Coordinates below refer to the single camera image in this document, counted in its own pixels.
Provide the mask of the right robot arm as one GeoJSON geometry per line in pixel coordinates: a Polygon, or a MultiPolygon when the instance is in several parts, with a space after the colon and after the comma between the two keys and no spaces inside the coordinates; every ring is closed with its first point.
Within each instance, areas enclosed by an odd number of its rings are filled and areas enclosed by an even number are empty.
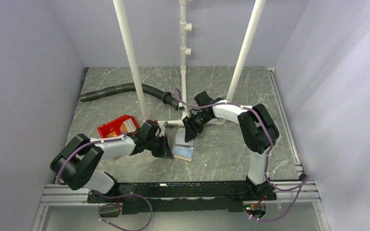
{"type": "Polygon", "coordinates": [[[211,98],[207,92],[195,98],[197,105],[189,105],[191,114],[182,122],[185,142],[202,133],[204,125],[214,119],[224,119],[239,125],[245,145],[251,152],[246,193],[252,200],[264,195],[269,187],[268,168],[271,150],[279,138],[279,130],[263,104],[245,106],[223,98],[211,98]]]}

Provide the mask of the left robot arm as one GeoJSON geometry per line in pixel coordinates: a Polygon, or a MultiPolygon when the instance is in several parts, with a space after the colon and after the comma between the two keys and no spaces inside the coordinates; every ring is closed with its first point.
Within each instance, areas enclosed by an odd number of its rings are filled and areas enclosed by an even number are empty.
{"type": "Polygon", "coordinates": [[[67,185],[72,190],[93,190],[107,202],[119,196],[120,184],[112,175],[98,171],[98,164],[106,159],[132,156],[150,151],[156,158],[172,159],[168,137],[153,120],[145,121],[134,132],[91,139],[84,134],[76,135],[53,159],[50,169],[56,174],[55,183],[67,185]]]}

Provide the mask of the white cards stack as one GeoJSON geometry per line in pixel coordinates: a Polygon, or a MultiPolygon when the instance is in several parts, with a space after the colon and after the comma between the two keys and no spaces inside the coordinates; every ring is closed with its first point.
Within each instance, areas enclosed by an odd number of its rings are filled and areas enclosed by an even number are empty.
{"type": "Polygon", "coordinates": [[[136,120],[132,118],[128,118],[124,120],[120,126],[120,131],[121,132],[135,132],[138,129],[138,126],[136,125],[136,120]]]}

